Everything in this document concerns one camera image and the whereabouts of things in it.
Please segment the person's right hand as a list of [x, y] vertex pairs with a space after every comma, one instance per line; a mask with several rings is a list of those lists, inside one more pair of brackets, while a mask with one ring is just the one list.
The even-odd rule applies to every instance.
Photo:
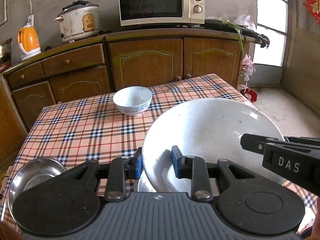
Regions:
[[312, 233], [308, 239], [319, 240], [320, 239], [320, 198], [317, 198], [317, 214], [314, 224], [312, 226]]

